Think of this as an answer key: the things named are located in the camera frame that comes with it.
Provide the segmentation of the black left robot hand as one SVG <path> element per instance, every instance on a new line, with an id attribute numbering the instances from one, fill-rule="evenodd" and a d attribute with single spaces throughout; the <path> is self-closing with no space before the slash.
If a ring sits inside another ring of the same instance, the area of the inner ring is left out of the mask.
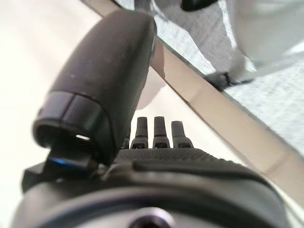
<path id="1" fill-rule="evenodd" d="M 257 172 L 196 149 L 183 123 L 131 121 L 155 48 L 153 17 L 118 10 L 68 59 L 33 123 L 44 162 L 24 170 L 13 228 L 287 228 Z"/>

